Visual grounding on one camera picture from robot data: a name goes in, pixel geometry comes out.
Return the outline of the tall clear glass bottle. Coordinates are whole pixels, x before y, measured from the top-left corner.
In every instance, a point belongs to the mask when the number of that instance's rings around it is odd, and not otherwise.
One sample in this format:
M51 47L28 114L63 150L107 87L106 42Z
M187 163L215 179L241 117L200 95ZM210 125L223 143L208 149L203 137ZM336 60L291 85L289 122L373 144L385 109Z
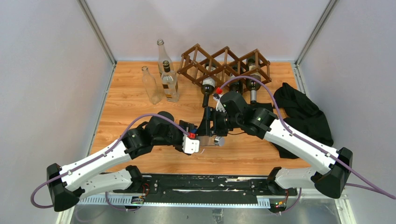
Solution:
M147 66L143 66L141 70L142 70L142 82L146 90L147 96L150 102L156 105L162 100L162 96L157 87L156 80L149 72L149 68Z

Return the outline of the clear whisky bottle black label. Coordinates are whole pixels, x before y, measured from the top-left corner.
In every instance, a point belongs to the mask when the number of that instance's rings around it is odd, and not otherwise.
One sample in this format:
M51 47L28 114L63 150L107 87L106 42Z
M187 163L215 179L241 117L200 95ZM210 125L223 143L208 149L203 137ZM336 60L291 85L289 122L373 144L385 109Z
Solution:
M171 70L169 61L163 61L163 73L161 75L164 94L169 102L177 102L180 94L178 90L178 81L175 71Z

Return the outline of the blue square bottle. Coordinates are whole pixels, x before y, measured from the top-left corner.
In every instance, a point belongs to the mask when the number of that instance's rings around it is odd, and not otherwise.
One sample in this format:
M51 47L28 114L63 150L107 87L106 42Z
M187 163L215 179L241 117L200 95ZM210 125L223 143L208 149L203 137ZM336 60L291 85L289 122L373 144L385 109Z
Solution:
M200 146L224 146L225 138L217 135L198 136Z

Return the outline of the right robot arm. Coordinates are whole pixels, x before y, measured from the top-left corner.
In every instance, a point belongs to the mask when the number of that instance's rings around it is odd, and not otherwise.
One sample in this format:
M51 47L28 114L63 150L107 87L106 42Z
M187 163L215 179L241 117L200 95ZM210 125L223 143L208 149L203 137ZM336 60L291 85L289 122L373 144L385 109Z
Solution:
M248 104L234 91L220 96L218 104L224 107L223 111L212 107L204 109L195 132L201 140L225 137L229 131L239 128L248 135L281 146L310 164L309 168L273 168L266 183L269 193L278 195L286 189L307 188L330 198L340 198L351 173L343 166L343 163L351 165L351 150L345 147L336 150L312 140L266 108Z

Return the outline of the clear bottle with dark label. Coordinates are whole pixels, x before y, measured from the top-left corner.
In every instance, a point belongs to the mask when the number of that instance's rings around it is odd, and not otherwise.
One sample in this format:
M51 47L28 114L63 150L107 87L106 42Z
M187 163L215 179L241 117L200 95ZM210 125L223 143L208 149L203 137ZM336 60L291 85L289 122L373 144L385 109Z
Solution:
M159 50L159 59L158 59L158 70L159 70L159 74L162 75L164 69L163 69L163 62L164 61L168 61L169 65L170 65L170 70L174 71L174 66L173 66L173 62L171 60L171 58L168 56L166 49L165 49L165 45L164 45L164 41L163 39L158 39L157 40L157 45L158 45L158 50Z

